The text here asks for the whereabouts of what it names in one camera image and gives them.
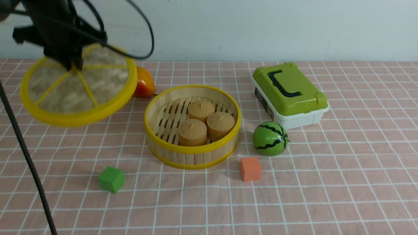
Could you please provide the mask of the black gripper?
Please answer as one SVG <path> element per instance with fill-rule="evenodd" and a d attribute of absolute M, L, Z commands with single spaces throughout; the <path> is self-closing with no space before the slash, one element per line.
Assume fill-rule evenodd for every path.
<path fill-rule="evenodd" d="M 71 0 L 22 0 L 21 3 L 26 11 L 51 17 L 62 21 L 83 33 L 92 35 L 107 42 L 107 34 L 103 21 L 97 10 L 85 0 L 85 4 L 93 12 L 100 28 L 95 29 L 87 21 L 82 19 L 76 12 Z M 60 63 L 66 70 L 76 67 L 79 71 L 83 68 L 82 52 L 85 46 L 95 43 L 95 40 L 81 36 L 69 28 L 61 26 L 50 20 L 31 17 L 33 25 L 17 27 L 13 30 L 12 38 L 17 44 L 29 42 L 43 48 L 43 53 Z"/>

